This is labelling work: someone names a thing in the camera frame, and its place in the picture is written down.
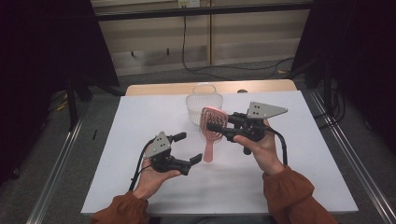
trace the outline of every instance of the hand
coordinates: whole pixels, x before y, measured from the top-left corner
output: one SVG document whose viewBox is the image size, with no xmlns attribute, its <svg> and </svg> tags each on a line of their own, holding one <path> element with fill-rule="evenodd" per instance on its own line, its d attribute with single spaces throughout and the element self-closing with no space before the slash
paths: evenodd
<svg viewBox="0 0 396 224">
<path fill-rule="evenodd" d="M 267 119 L 264 120 L 264 124 L 270 126 Z M 274 175 L 285 169 L 277 157 L 275 135 L 273 133 L 266 132 L 264 138 L 258 142 L 253 142 L 241 135 L 236 135 L 233 140 L 251 150 L 254 159 L 266 174 Z"/>
<path fill-rule="evenodd" d="M 165 173 L 159 173 L 152 169 L 151 160 L 144 159 L 142 162 L 142 172 L 139 183 L 134 190 L 134 196 L 138 199 L 147 200 L 161 187 L 165 180 L 181 175 L 178 170 L 171 170 Z"/>
</svg>

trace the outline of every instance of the person's left hand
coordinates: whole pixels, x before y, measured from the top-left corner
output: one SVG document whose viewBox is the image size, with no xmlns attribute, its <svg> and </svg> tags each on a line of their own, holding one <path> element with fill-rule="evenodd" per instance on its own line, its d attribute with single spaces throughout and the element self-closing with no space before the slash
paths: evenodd
<svg viewBox="0 0 396 224">
<path fill-rule="evenodd" d="M 142 169 L 144 170 L 141 172 L 139 183 L 133 192 L 134 196 L 138 199 L 147 200 L 157 192 L 165 180 L 181 175 L 178 170 L 159 173 L 152 169 L 150 165 L 150 159 L 143 160 Z"/>
</svg>

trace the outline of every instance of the white tabletop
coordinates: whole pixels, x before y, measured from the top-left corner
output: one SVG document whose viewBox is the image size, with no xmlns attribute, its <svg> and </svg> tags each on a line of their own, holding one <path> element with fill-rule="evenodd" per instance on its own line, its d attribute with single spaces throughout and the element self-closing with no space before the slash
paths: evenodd
<svg viewBox="0 0 396 224">
<path fill-rule="evenodd" d="M 228 114 L 246 113 L 251 101 L 286 107 L 288 113 L 269 121 L 285 137 L 291 168 L 313 183 L 314 197 L 328 211 L 358 211 L 299 91 L 222 95 L 222 109 Z M 81 213 L 89 215 L 106 208 L 114 196 L 128 190 L 142 147 L 160 131 L 167 135 L 187 133 L 186 139 L 172 145 L 171 155 L 177 159 L 188 161 L 204 152 L 205 141 L 188 118 L 186 96 L 121 97 Z M 278 139 L 276 143 L 281 159 Z M 268 214 L 262 186 L 262 171 L 253 156 L 246 156 L 241 146 L 223 138 L 214 145 L 211 163 L 201 161 L 191 167 L 189 175 L 166 181 L 148 200 L 148 213 L 152 216 Z"/>
</svg>

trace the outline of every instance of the sleeve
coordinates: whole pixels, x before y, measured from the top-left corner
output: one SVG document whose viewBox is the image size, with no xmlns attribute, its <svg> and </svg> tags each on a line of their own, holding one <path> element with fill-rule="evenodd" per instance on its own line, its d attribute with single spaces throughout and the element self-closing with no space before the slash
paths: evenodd
<svg viewBox="0 0 396 224">
<path fill-rule="evenodd" d="M 279 174 L 263 174 L 262 178 L 269 212 L 278 224 L 338 223 L 312 196 L 311 182 L 289 166 Z"/>
<path fill-rule="evenodd" d="M 111 205 L 91 217 L 91 224 L 137 224 L 149 223 L 146 214 L 148 201 L 137 199 L 131 191 L 124 195 L 116 196 Z"/>
</svg>

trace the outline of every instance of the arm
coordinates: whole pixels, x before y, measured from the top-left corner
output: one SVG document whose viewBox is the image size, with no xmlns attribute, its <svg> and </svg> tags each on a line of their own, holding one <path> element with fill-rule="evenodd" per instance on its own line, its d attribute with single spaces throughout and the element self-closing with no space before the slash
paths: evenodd
<svg viewBox="0 0 396 224">
<path fill-rule="evenodd" d="M 264 171 L 264 196 L 270 214 L 279 224 L 337 223 L 313 198 L 314 186 L 311 182 L 281 163 L 276 155 L 273 133 L 267 132 L 259 142 L 253 142 L 240 135 L 233 140 L 249 148 Z"/>
<path fill-rule="evenodd" d="M 146 214 L 146 209 L 149 202 L 147 199 L 158 191 L 165 180 L 180 175 L 180 171 L 175 170 L 158 173 L 150 165 L 150 160 L 143 160 L 143 170 L 136 189 L 114 197 L 109 207 L 93 214 L 90 223 L 148 223 L 149 216 Z"/>
</svg>

